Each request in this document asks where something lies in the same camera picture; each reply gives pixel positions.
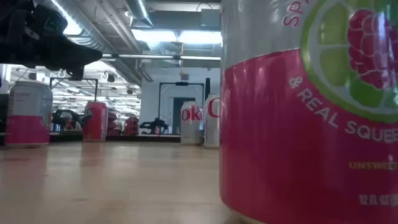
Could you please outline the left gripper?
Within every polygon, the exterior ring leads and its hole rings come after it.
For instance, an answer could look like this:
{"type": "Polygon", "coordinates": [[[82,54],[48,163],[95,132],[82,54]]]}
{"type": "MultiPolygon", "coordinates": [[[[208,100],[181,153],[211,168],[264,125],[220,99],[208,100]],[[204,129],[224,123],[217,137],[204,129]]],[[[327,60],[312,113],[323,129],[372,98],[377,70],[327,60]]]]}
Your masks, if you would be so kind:
{"type": "Polygon", "coordinates": [[[1,63],[63,69],[70,81],[82,81],[84,66],[103,53],[66,38],[67,25],[58,11],[43,4],[1,0],[1,63]]]}

